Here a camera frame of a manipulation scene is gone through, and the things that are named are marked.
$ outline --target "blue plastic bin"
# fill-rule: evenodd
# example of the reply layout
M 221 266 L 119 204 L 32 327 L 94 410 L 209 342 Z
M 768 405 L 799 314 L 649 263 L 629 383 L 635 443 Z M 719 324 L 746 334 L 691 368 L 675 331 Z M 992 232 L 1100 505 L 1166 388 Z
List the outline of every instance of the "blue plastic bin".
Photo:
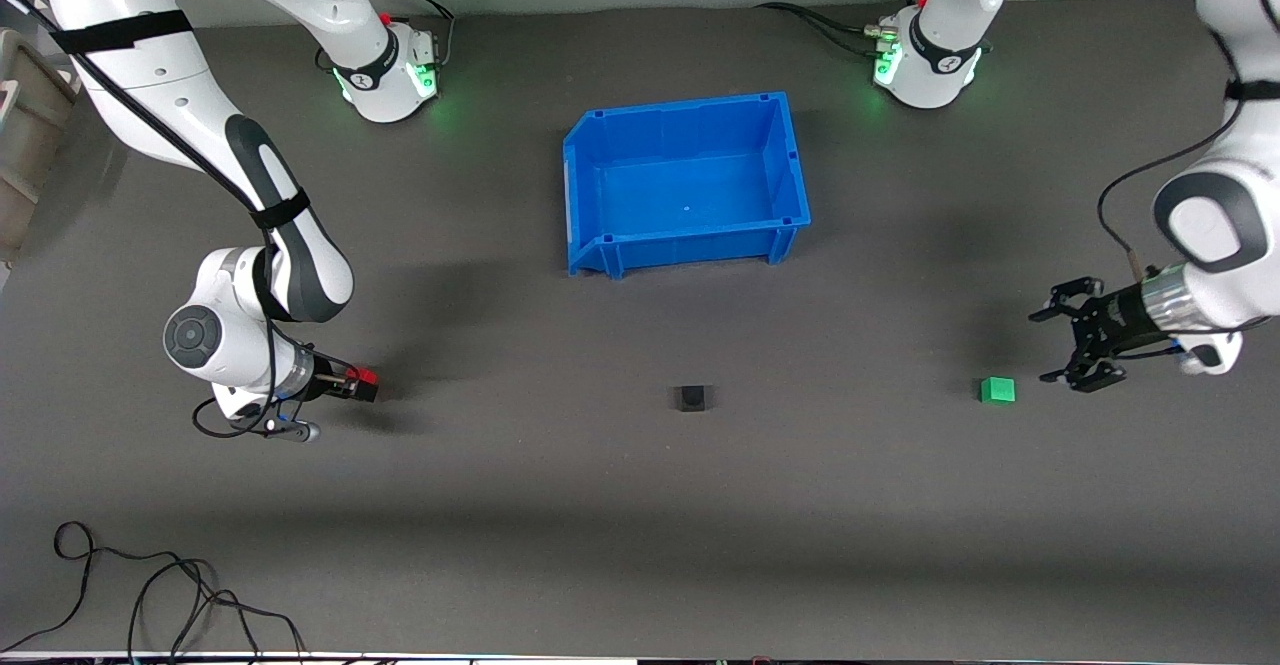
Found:
M 568 272 L 780 263 L 809 224 L 782 92 L 585 114 L 564 138 Z

